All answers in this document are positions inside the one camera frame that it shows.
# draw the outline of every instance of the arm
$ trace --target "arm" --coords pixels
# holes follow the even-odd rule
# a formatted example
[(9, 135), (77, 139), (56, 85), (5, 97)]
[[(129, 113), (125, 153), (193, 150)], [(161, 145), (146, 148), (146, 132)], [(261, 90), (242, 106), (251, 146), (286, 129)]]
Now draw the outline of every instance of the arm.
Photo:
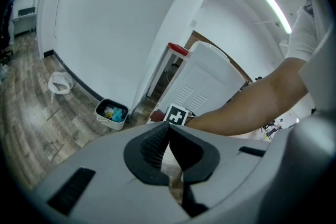
[(270, 75), (246, 87), (232, 102), (190, 120), (186, 126), (220, 134), (254, 131), (291, 109), (307, 94), (299, 70), (305, 61), (287, 58)]

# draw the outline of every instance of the fluorescent light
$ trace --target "fluorescent light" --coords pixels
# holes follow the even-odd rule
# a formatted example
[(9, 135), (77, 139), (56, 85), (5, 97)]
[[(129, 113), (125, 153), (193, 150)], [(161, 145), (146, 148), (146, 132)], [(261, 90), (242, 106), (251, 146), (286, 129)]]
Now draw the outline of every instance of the fluorescent light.
[(274, 10), (274, 12), (276, 13), (276, 15), (278, 16), (279, 20), (281, 21), (282, 25), (284, 26), (285, 31), (288, 34), (292, 33), (292, 29), (290, 28), (289, 23), (288, 23), (285, 15), (283, 14), (281, 8), (275, 2), (275, 0), (266, 0), (266, 1), (271, 6), (271, 8)]

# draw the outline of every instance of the sleeve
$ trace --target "sleeve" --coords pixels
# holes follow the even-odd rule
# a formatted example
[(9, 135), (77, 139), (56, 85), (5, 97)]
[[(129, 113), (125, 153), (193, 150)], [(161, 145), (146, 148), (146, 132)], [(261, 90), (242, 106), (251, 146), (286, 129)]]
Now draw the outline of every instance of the sleeve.
[(298, 11), (298, 18), (290, 34), (288, 52), (285, 58), (309, 61), (317, 45), (314, 18), (302, 7)]

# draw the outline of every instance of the trash bin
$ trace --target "trash bin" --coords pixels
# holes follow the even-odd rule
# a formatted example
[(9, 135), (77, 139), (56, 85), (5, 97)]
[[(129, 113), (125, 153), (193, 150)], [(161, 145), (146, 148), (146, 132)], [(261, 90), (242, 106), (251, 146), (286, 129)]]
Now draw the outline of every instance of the trash bin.
[[(105, 118), (105, 112), (104, 111), (107, 107), (110, 107), (112, 109), (113, 108), (122, 109), (123, 110), (122, 117), (124, 118), (124, 120), (122, 122), (115, 122), (113, 120)], [(103, 125), (105, 125), (109, 128), (117, 130), (117, 131), (120, 131), (123, 128), (128, 113), (129, 113), (129, 109), (127, 108), (127, 106), (119, 104), (117, 102), (114, 102), (110, 99), (101, 100), (100, 103), (97, 105), (96, 110), (95, 110), (95, 115), (97, 117), (97, 121), (99, 121), (101, 124), (103, 124)]]

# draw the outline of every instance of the wooden floor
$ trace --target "wooden floor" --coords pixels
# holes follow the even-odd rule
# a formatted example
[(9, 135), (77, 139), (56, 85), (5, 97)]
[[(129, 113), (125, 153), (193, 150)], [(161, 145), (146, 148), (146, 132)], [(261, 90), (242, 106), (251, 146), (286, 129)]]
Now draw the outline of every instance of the wooden floor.
[[(51, 103), (50, 75), (65, 70), (54, 56), (39, 58), (35, 33), (17, 37), (13, 51), (0, 92), (1, 144), (13, 176), (32, 189), (74, 152), (115, 131), (96, 120), (98, 101), (77, 83)], [(164, 74), (153, 97), (142, 101), (124, 129), (146, 122), (166, 85)]]

